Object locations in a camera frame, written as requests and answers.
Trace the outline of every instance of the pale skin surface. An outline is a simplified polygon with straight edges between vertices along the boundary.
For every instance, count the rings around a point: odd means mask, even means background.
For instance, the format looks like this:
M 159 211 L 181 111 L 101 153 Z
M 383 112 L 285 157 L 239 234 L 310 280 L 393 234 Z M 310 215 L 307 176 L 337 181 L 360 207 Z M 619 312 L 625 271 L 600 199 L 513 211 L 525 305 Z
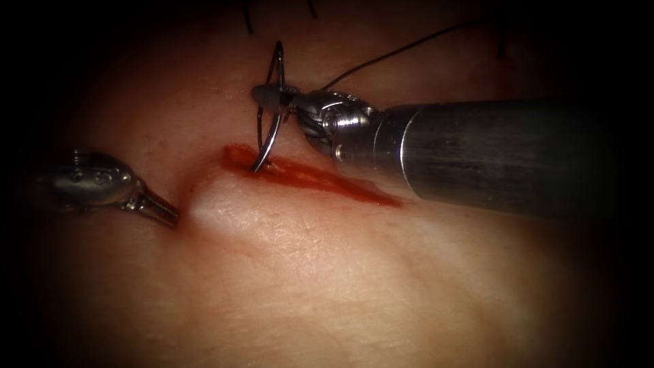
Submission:
M 561 226 L 438 203 L 401 209 L 223 171 L 226 144 L 256 145 L 252 86 L 275 41 L 287 81 L 346 69 L 482 14 L 475 7 L 302 1 L 209 14 L 127 48 L 62 134 L 129 165 L 178 205 L 176 230 L 120 211 L 56 220 L 41 272 L 62 352 L 80 366 L 541 367 L 592 364 L 609 291 Z M 378 108 L 551 97 L 565 76 L 537 40 L 490 25 L 370 67 L 334 89 Z M 330 160 L 294 119 L 274 154 Z M 192 179 L 204 177 L 203 181 Z

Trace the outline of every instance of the black suture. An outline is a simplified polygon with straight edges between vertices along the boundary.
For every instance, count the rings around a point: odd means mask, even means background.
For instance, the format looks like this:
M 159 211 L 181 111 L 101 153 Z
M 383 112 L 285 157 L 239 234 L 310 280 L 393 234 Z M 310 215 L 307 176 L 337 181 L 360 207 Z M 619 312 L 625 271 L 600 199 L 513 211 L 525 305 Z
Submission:
M 412 42 L 412 43 L 410 43 L 410 44 L 408 44 L 408 45 L 406 45 L 404 47 L 400 47 L 395 51 L 389 52 L 388 54 L 382 55 L 382 56 L 380 56 L 380 57 L 378 57 L 376 59 L 367 61 L 366 63 L 363 63 L 363 64 L 361 64 L 359 66 L 353 67 L 352 69 L 346 71 L 345 73 L 341 74 L 340 76 L 337 76 L 334 80 L 329 82 L 325 87 L 322 87 L 321 89 L 327 89 L 327 88 L 337 84 L 341 80 L 347 78 L 351 74 L 353 74 L 355 72 L 358 72 L 359 70 L 361 70 L 361 69 L 363 69 L 363 68 L 365 68 L 367 66 L 370 66 L 370 65 L 375 64 L 375 63 L 379 63 L 380 61 L 382 61 L 384 59 L 388 59 L 391 56 L 395 56 L 395 55 L 399 54 L 400 52 L 409 50 L 410 48 L 413 48 L 413 47 L 415 47 L 415 46 L 417 46 L 417 45 L 419 45 L 419 44 L 421 44 L 423 42 L 427 42 L 427 41 L 431 40 L 434 37 L 438 37 L 440 35 L 452 32 L 452 31 L 460 29 L 460 28 L 470 27 L 472 25 L 476 25 L 476 24 L 484 22 L 486 20 L 488 20 L 488 19 L 487 18 L 475 19 L 475 20 L 471 20 L 469 22 L 459 23 L 459 24 L 451 26 L 449 28 L 445 28 L 445 29 L 443 29 L 441 31 L 438 31 L 436 33 L 432 33 L 432 34 L 430 34 L 430 35 L 428 35 L 426 37 L 423 37 L 423 38 L 419 39 L 418 41 Z
M 315 12 L 315 7 L 313 6 L 312 0 L 307 0 L 309 4 L 309 11 L 311 12 L 311 17 L 313 19 L 318 19 L 318 13 Z M 245 26 L 247 28 L 247 34 L 254 34 L 254 29 L 252 28 L 252 23 L 250 22 L 250 7 L 247 0 L 243 0 L 243 16 L 245 17 Z
M 254 33 L 252 29 L 252 23 L 250 22 L 250 7 L 247 4 L 247 0 L 243 0 L 243 15 L 245 15 L 245 26 L 247 27 L 247 34 L 251 35 Z

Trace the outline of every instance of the skin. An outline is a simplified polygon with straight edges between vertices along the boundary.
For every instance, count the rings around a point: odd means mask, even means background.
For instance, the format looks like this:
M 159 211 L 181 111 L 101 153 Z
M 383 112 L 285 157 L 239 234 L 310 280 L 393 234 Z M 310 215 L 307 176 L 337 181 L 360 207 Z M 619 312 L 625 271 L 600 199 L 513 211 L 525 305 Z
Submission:
M 249 91 L 275 41 L 287 82 L 311 91 L 485 15 L 428 1 L 319 5 L 313 20 L 303 2 L 255 3 L 253 35 L 238 8 L 143 25 L 98 67 L 57 139 L 129 163 L 181 217 L 175 230 L 111 209 L 48 218 L 30 265 L 55 350 L 81 367 L 601 362 L 613 290 L 583 231 L 440 203 L 376 206 L 221 169 L 225 145 L 256 145 Z M 508 35 L 500 61 L 497 29 L 479 25 L 334 89 L 380 109 L 577 91 L 546 39 Z M 334 172 L 291 120 L 274 155 Z

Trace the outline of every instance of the wound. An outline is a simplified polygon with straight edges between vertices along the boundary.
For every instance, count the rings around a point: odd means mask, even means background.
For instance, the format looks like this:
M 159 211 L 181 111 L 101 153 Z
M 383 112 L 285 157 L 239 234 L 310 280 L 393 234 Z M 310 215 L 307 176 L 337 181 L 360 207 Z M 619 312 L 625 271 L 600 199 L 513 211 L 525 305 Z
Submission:
M 401 203 L 329 172 L 298 164 L 282 157 L 269 157 L 257 173 L 250 171 L 257 152 L 246 144 L 229 144 L 223 150 L 220 160 L 222 168 L 253 180 L 287 185 L 290 187 L 317 189 L 340 194 L 358 202 L 380 206 L 400 207 Z

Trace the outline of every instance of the blood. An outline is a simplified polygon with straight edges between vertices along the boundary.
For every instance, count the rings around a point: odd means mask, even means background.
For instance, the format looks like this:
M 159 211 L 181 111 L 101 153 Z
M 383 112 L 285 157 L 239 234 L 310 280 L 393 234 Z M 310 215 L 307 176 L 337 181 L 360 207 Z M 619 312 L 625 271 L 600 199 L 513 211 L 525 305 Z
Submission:
M 223 150 L 223 157 L 220 160 L 221 167 L 255 180 L 290 187 L 330 191 L 359 202 L 374 203 L 380 206 L 401 206 L 397 200 L 361 188 L 337 175 L 282 157 L 272 157 L 269 159 L 270 164 L 264 163 L 257 173 L 251 172 L 250 166 L 257 154 L 252 147 L 246 144 L 229 144 Z

